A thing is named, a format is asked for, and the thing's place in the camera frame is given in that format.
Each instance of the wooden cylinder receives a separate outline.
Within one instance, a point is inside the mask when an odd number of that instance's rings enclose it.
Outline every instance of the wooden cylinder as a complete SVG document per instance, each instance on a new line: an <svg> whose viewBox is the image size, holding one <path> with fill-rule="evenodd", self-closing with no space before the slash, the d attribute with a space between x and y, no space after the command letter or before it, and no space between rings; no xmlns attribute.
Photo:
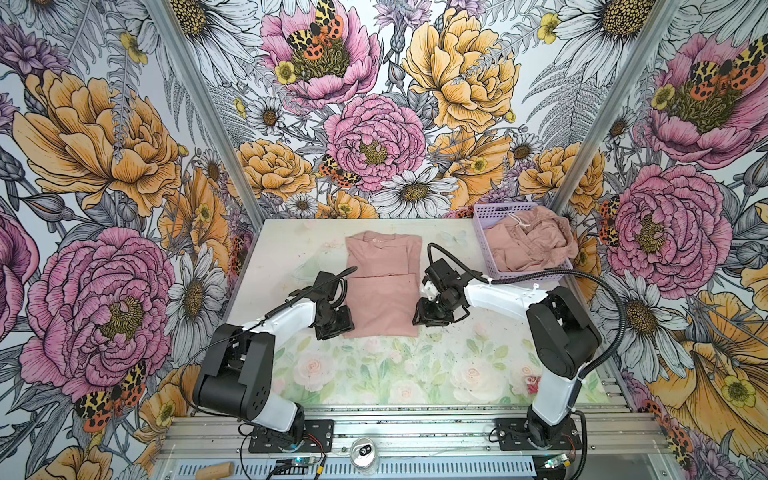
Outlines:
<svg viewBox="0 0 768 480"><path fill-rule="evenodd" d="M210 467L201 468L194 474L194 480L219 480L219 478L226 478L234 472L234 463L220 463L219 465L211 465Z"/></svg>

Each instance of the floral tabletop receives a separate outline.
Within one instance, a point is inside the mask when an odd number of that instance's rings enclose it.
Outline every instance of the floral tabletop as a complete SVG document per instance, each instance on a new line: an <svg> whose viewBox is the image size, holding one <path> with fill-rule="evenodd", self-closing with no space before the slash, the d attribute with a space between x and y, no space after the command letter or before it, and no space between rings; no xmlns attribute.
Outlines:
<svg viewBox="0 0 768 480"><path fill-rule="evenodd" d="M526 325L470 317L418 337L320 342L307 329L275 352L272 389L303 405L528 405L540 375ZM595 372L578 402L607 402Z"/></svg>

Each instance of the laundry basket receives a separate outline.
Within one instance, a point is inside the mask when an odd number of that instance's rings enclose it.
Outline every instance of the laundry basket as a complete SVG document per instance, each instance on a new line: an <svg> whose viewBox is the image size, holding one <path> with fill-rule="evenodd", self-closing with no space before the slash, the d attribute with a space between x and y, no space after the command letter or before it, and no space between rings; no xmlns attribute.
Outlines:
<svg viewBox="0 0 768 480"><path fill-rule="evenodd" d="M502 280L506 278L515 278L516 276L528 275L529 273L534 273L537 271L526 270L522 272L499 272L498 268L496 267L496 262L493 260L491 247L488 246L488 239L485 238L485 229L493 227L509 213L530 210L536 206L538 206L538 204L535 202L475 204L475 217L472 219L472 224L475 226L475 233L478 236L480 248L482 248L482 256L485 258L485 266L488 267L488 275L490 275L492 279ZM568 269L573 268L571 261L568 259L565 259L565 261L560 264L560 267ZM541 277L541 279L558 281L562 277L562 275L544 275Z"/></svg>

